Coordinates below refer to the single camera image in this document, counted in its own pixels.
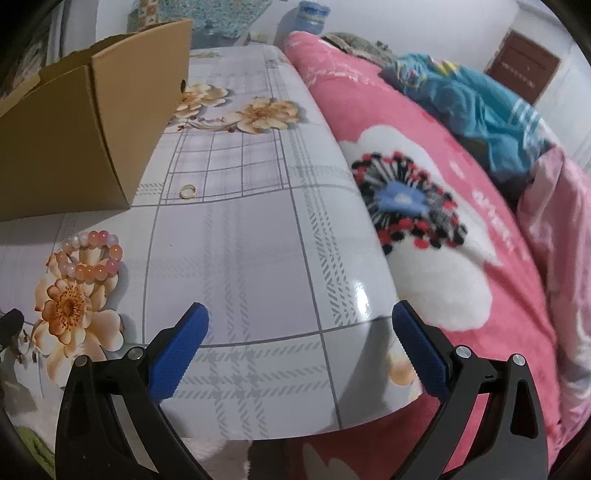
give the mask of green fabric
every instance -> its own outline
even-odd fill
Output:
[[[371,43],[369,40],[365,40],[363,37],[348,32],[330,32],[330,35],[341,38],[352,49],[367,52],[370,55],[374,55],[382,59],[386,63],[392,63],[396,58],[394,52],[379,40],[376,43]]]
[[[33,458],[39,462],[43,469],[56,478],[56,459],[53,452],[43,440],[31,429],[26,427],[15,427],[22,442],[26,445]]]

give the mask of pink blanket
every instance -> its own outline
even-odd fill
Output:
[[[398,294],[427,323],[442,328],[454,344],[469,345],[479,356],[492,359],[506,360],[516,352],[527,358],[540,395],[552,464],[562,440],[556,334],[540,275],[501,196],[442,125],[378,77],[377,66],[301,32],[288,37],[285,53],[349,165],[379,153],[398,169],[411,164],[413,171],[404,173],[407,187],[417,188],[423,179],[435,192],[434,202],[437,195],[448,195],[433,207],[429,222],[403,215],[391,217],[381,230],[378,227],[382,245],[392,247],[388,263]],[[401,157],[410,162],[401,163]],[[462,225],[466,232],[462,242],[443,234],[438,237],[445,231],[439,215],[447,216],[453,226]],[[483,399],[476,403],[448,469],[463,463],[484,405]],[[372,423],[292,440],[295,478],[388,480],[436,408],[436,400],[421,395]]]
[[[533,173],[517,219],[545,277],[568,442],[591,416],[591,180],[560,147],[543,155]]]

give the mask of blue gripper pad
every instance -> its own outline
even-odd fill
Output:
[[[207,308],[199,305],[193,311],[189,309],[177,326],[174,336],[150,367],[148,392],[158,403],[173,396],[201,346],[209,328]]]
[[[404,303],[394,306],[392,326],[427,393],[445,402],[449,396],[447,364]]]

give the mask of cardboard box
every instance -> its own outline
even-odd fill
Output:
[[[106,38],[0,102],[0,220],[129,208],[181,102],[191,27]]]

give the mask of blue cloth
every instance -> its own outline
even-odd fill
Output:
[[[496,183],[527,174],[550,149],[539,113],[484,73],[409,54],[381,76],[455,134]]]

